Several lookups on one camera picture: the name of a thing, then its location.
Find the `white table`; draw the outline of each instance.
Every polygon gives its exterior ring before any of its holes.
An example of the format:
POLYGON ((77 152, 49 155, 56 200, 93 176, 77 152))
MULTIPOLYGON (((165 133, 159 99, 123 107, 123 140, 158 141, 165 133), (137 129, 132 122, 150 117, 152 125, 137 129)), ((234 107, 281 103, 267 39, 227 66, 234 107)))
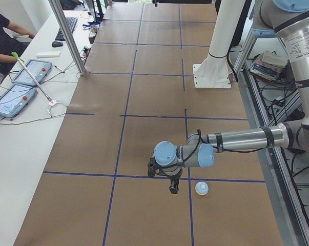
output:
MULTIPOLYGON (((66 11, 66 16, 78 17, 77 27, 73 33, 79 51, 84 46, 90 46, 88 30, 83 30, 82 24, 87 23, 88 15, 84 11, 66 11)), ((72 56, 66 42, 59 48, 52 48, 58 23, 54 15, 50 16, 39 30, 34 40, 22 55, 22 59, 36 58, 38 52, 60 51, 60 57, 44 58, 52 62, 53 66, 67 67, 72 62, 72 56)), ((13 70, 20 70, 16 64, 13 70)), ((47 78, 51 78, 59 71, 53 67, 47 78)), ((61 100, 69 104, 78 82, 78 70, 74 66, 64 74, 60 74, 43 84, 43 89, 52 99, 61 100)), ((5 88, 10 87, 11 81, 6 78, 2 83, 5 88)), ((0 88, 0 95, 6 90, 0 88)), ((37 89, 35 98, 13 121, 2 120, 0 123, 18 124, 41 118, 48 118, 48 101, 37 89)), ((66 107, 57 105, 52 109, 52 115, 66 112, 66 107)), ((0 246, 10 246, 19 233, 33 194, 36 190, 44 166, 53 147, 54 141, 63 121, 63 116, 46 119, 19 126, 0 126, 0 246)))

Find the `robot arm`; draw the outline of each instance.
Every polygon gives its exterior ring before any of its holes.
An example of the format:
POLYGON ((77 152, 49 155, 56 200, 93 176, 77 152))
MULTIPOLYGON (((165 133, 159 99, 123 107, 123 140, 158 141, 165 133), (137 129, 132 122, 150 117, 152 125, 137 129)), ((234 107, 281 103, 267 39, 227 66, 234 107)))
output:
POLYGON ((309 152, 309 0, 256 0, 255 13, 254 34, 263 37, 260 34, 270 29, 284 39, 305 118, 245 131, 208 135, 198 131, 189 137, 186 145, 175 146, 168 141, 158 143, 154 157, 148 163, 148 176, 168 177, 171 193, 178 192, 183 168, 214 164, 214 149, 221 153, 284 147, 309 152))

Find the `light blue cap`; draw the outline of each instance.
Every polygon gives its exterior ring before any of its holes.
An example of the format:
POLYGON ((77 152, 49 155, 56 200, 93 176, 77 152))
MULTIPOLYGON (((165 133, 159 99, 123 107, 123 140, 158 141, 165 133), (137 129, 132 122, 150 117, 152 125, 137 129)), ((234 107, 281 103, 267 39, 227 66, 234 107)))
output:
POLYGON ((195 186, 195 191, 197 194, 204 196, 209 191, 209 187, 205 182, 198 182, 195 186))
POLYGON ((214 148, 209 143, 203 143, 200 145, 197 160, 202 168, 211 167, 215 163, 214 148))
POLYGON ((274 4, 286 12, 300 13, 309 11, 309 0, 273 0, 274 4))
POLYGON ((176 157, 176 146, 169 141, 162 141, 154 148, 155 161, 162 167, 168 166, 176 157))
POLYGON ((274 30, 265 30, 265 29, 257 29, 252 28, 252 35, 256 38, 272 38, 277 37, 274 30))

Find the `blue tablet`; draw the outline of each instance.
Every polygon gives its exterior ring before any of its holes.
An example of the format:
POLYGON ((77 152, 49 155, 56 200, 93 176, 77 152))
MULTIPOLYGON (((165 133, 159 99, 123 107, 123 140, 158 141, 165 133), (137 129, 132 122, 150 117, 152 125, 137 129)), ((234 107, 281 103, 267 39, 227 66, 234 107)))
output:
MULTIPOLYGON (((30 59, 26 63, 26 67, 31 74, 37 79, 38 83, 44 81, 45 76, 52 68, 52 63, 45 60, 30 59)), ((29 74, 22 68, 19 73, 12 80, 14 84, 21 84, 26 86, 36 86, 35 81, 29 76, 29 74)))
POLYGON ((31 86, 13 84, 0 97, 0 116, 13 118, 30 102, 36 93, 31 86))

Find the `computer mouse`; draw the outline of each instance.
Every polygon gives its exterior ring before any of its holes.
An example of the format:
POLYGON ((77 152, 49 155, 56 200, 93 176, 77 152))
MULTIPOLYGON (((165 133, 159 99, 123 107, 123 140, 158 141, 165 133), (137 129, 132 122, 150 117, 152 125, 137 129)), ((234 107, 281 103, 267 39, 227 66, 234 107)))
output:
POLYGON ((60 42, 60 41, 53 41, 52 42, 52 47, 60 47, 60 46, 63 46, 63 43, 60 42))

